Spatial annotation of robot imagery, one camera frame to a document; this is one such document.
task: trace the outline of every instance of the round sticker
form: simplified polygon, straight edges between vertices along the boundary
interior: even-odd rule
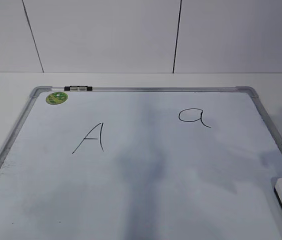
[[[48,104],[57,105],[62,104],[68,99],[68,95],[65,92],[54,92],[46,97],[45,101]]]

